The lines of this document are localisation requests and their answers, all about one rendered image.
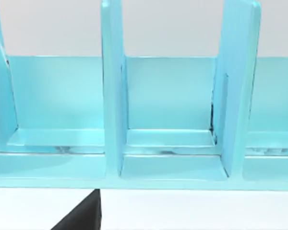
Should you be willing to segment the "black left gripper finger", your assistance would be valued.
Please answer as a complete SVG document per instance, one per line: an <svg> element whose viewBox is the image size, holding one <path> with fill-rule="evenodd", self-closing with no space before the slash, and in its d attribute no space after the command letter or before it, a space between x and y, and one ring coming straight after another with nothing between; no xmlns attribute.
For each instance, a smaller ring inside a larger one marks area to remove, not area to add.
<svg viewBox="0 0 288 230"><path fill-rule="evenodd" d="M100 189L94 189L51 230L101 230Z"/></svg>

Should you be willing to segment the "light blue rack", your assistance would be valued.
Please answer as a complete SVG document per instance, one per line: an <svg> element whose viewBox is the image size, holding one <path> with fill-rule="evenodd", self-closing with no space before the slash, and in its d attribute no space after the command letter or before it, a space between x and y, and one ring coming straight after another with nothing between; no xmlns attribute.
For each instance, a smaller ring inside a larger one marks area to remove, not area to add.
<svg viewBox="0 0 288 230"><path fill-rule="evenodd" d="M216 57L14 56L0 23L0 187L288 191L288 57L258 57L259 0L224 0Z"/></svg>

